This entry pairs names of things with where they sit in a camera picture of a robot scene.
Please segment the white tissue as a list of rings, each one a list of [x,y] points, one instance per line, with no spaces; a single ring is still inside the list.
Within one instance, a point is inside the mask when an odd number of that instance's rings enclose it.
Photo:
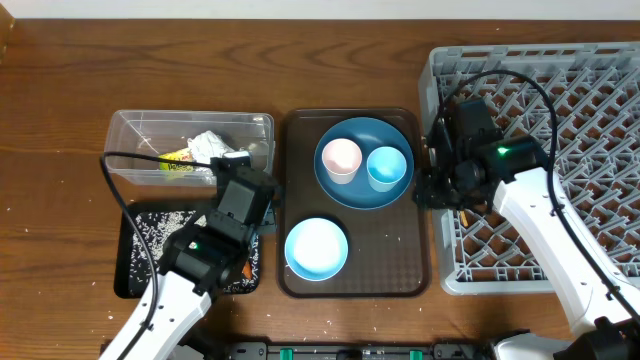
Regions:
[[[195,162],[209,164],[212,158],[222,158],[234,152],[218,135],[208,130],[187,140],[191,157]]]

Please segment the wooden chopstick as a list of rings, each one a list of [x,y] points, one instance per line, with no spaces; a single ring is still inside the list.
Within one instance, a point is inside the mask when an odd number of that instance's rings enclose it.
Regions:
[[[462,225],[465,228],[467,228],[469,226],[469,223],[468,223],[465,211],[460,211],[459,214],[460,214],[459,217],[460,217],[460,221],[461,221]]]

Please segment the yellow snack wrapper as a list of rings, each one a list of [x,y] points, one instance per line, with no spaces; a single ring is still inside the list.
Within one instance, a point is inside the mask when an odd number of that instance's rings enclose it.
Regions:
[[[183,162],[193,161],[193,156],[189,148],[183,148],[174,152],[162,154],[160,155],[160,158],[172,160],[172,161],[183,161]],[[159,169],[163,171],[189,172],[189,171],[193,171],[194,167],[191,165],[178,165],[178,164],[161,162],[159,164]]]

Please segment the orange carrot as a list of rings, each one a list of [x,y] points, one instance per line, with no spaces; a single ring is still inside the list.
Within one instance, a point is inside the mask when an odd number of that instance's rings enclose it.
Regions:
[[[253,275],[252,275],[252,266],[251,263],[249,261],[247,261],[242,269],[242,273],[245,279],[251,280]]]

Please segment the light blue rice bowl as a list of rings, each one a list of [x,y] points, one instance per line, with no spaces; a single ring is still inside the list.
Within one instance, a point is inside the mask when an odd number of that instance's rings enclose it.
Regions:
[[[299,278],[322,282],[335,277],[346,264],[348,238],[342,228],[326,218],[308,218],[287,234],[284,257]]]

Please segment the pink cup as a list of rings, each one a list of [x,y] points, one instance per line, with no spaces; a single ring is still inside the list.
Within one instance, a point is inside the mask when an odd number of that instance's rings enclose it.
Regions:
[[[331,140],[321,153],[321,161],[329,178],[338,185],[346,185],[355,178],[362,159],[360,147],[346,138]]]

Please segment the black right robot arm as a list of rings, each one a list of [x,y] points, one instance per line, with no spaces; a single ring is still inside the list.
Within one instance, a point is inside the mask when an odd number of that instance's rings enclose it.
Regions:
[[[574,341],[517,332],[495,359],[636,359],[639,290],[605,254],[529,135],[507,139],[485,103],[441,107],[426,138],[431,166],[416,188],[430,209],[496,212],[518,232],[561,302]]]

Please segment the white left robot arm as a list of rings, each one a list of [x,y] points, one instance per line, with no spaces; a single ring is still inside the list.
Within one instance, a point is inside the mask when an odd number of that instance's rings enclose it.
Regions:
[[[131,316],[101,356],[167,359],[208,312],[222,290],[241,275],[258,228],[282,195],[277,180],[251,167],[246,156],[212,158],[216,197],[165,241],[150,280]]]

